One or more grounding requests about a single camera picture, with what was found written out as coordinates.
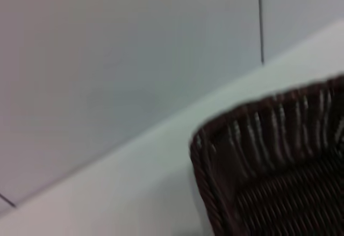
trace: brown wicker basket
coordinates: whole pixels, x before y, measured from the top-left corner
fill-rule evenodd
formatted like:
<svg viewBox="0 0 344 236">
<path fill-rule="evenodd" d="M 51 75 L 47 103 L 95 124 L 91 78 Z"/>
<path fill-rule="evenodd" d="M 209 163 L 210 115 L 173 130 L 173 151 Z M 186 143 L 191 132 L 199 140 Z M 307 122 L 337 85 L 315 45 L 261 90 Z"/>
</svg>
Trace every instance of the brown wicker basket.
<svg viewBox="0 0 344 236">
<path fill-rule="evenodd" d="M 207 122 L 190 156 L 218 235 L 343 235 L 344 76 Z"/>
</svg>

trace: wicker basket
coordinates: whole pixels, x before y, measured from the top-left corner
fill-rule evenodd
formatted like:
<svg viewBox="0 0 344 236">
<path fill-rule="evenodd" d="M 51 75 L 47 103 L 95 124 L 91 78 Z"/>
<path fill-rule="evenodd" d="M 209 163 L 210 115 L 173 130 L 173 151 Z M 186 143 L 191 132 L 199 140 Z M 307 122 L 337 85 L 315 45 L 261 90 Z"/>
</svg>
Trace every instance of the wicker basket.
<svg viewBox="0 0 344 236">
<path fill-rule="evenodd" d="M 344 76 L 207 122 L 190 155 L 218 235 L 343 235 Z"/>
</svg>

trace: white surface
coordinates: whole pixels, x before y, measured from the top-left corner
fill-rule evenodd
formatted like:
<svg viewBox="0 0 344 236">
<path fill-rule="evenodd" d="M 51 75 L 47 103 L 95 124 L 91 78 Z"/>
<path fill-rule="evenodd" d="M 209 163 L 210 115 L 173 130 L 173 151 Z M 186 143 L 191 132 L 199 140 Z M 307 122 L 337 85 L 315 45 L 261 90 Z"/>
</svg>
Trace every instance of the white surface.
<svg viewBox="0 0 344 236">
<path fill-rule="evenodd" d="M 262 0 L 265 56 L 286 51 L 344 17 L 344 0 Z"/>
<path fill-rule="evenodd" d="M 260 65 L 257 0 L 0 0 L 14 202 Z"/>
<path fill-rule="evenodd" d="M 344 21 L 203 98 L 0 220 L 5 236 L 200 236 L 210 233 L 188 142 L 243 100 L 344 71 Z"/>
<path fill-rule="evenodd" d="M 9 206 L 8 203 L 0 199 L 0 217 L 5 211 L 9 210 L 10 208 L 11 207 Z"/>
</svg>

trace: white countertop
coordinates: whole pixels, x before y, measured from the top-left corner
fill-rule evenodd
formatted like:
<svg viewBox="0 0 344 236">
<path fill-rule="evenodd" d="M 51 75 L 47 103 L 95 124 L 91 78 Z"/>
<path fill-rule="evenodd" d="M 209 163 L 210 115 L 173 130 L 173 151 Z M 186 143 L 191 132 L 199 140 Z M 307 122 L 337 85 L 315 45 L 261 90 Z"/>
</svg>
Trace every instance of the white countertop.
<svg viewBox="0 0 344 236">
<path fill-rule="evenodd" d="M 3 236 L 210 235 L 192 132 L 247 99 L 344 72 L 344 20 L 213 92 L 0 219 Z"/>
</svg>

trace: gray wall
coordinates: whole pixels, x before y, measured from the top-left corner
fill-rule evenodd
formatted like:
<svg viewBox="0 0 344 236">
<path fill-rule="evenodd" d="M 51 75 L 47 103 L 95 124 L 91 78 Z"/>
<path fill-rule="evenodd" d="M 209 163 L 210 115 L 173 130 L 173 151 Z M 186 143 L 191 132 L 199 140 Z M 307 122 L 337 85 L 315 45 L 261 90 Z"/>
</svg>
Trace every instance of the gray wall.
<svg viewBox="0 0 344 236">
<path fill-rule="evenodd" d="M 257 0 L 0 0 L 15 203 L 260 65 Z"/>
<path fill-rule="evenodd" d="M 344 0 L 262 0 L 267 60 L 340 17 Z"/>
</svg>

